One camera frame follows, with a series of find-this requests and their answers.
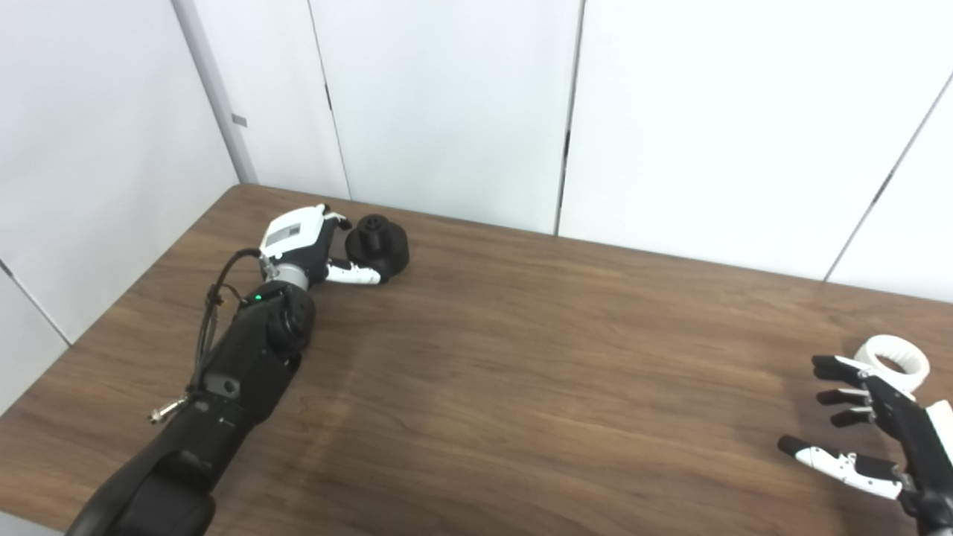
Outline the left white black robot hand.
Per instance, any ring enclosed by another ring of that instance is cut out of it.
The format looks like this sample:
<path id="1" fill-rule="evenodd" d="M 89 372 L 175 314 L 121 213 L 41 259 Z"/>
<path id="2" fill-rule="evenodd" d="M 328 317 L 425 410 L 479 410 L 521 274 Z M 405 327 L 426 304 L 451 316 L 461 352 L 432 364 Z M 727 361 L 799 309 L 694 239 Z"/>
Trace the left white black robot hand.
<path id="1" fill-rule="evenodd" d="M 347 217 L 317 204 L 287 211 L 269 224 L 260 243 L 265 282 L 282 282 L 303 291 L 333 284 L 378 285 L 385 278 L 369 266 L 331 257 L 337 231 L 353 228 Z"/>

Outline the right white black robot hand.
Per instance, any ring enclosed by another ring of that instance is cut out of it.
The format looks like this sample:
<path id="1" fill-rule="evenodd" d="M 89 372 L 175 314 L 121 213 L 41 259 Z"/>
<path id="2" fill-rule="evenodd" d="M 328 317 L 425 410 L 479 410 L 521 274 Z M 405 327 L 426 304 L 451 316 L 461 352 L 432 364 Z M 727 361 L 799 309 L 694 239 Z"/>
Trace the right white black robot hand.
<path id="1" fill-rule="evenodd" d="M 885 372 L 871 364 L 834 355 L 812 358 L 814 375 L 841 381 L 844 388 L 817 394 L 823 405 L 851 408 L 830 418 L 834 427 L 875 424 L 901 445 L 905 467 L 782 435 L 777 448 L 801 464 L 846 486 L 898 502 L 915 519 L 919 535 L 949 535 L 952 529 L 951 423 L 949 405 L 923 407 Z"/>

